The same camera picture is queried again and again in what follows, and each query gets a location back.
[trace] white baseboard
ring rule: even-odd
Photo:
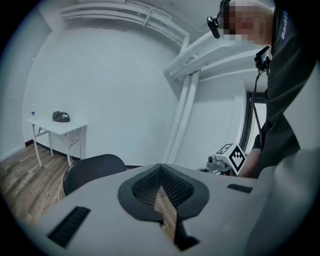
[[[2,163],[7,158],[13,156],[15,153],[19,152],[20,150],[23,150],[25,148],[25,145],[18,146],[12,150],[10,150],[8,153],[5,153],[0,156],[0,163]]]

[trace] chair backrest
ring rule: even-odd
[[[64,193],[67,196],[90,181],[126,170],[125,163],[113,154],[104,154],[78,161],[70,166],[64,174]]]

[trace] person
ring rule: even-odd
[[[308,80],[317,58],[303,47],[296,24],[280,4],[275,3],[272,10],[257,0],[223,0],[220,16],[225,34],[271,47],[262,144],[258,134],[239,175],[257,179],[264,168],[278,165],[300,149],[284,112]]]

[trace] wooden floor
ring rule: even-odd
[[[36,224],[40,217],[58,202],[58,188],[68,169],[66,157],[38,147],[41,168],[34,144],[0,163],[0,192],[13,215],[28,224]],[[59,199],[65,197],[60,186]],[[177,211],[161,188],[154,206],[164,218],[163,231],[171,241],[175,237]]]

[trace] small white table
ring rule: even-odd
[[[54,133],[57,135],[65,136],[66,155],[68,158],[69,166],[71,166],[69,149],[77,143],[79,143],[80,159],[83,159],[82,132],[83,132],[83,128],[87,126],[86,124],[73,122],[73,121],[56,122],[56,121],[52,121],[52,119],[49,117],[29,118],[29,119],[27,119],[27,121],[32,124],[32,136],[33,136],[33,141],[34,141],[35,153],[36,153],[36,156],[38,158],[38,161],[39,161],[39,164],[41,167],[42,167],[42,163],[41,163],[39,153],[38,153],[36,138],[41,135],[44,135],[44,134],[49,134],[49,143],[50,143],[50,150],[51,150],[52,157],[54,157],[54,153],[52,151],[52,145],[51,145],[51,133]],[[35,126],[39,126],[41,129],[44,129],[45,131],[36,135]],[[73,131],[76,131],[76,130],[79,131],[79,136],[76,139],[76,141],[71,141],[68,138],[68,134]]]

